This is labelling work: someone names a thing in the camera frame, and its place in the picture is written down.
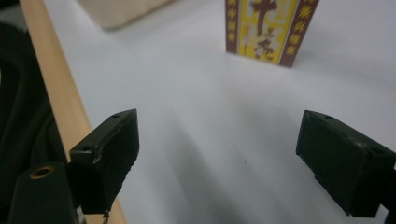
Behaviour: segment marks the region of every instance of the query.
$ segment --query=white surface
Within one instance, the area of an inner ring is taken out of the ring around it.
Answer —
[[[93,127],[137,108],[130,223],[383,223],[347,217],[295,155],[305,109],[396,148],[396,2],[321,0],[292,69],[225,53],[223,0],[178,0],[104,32],[49,13]]]

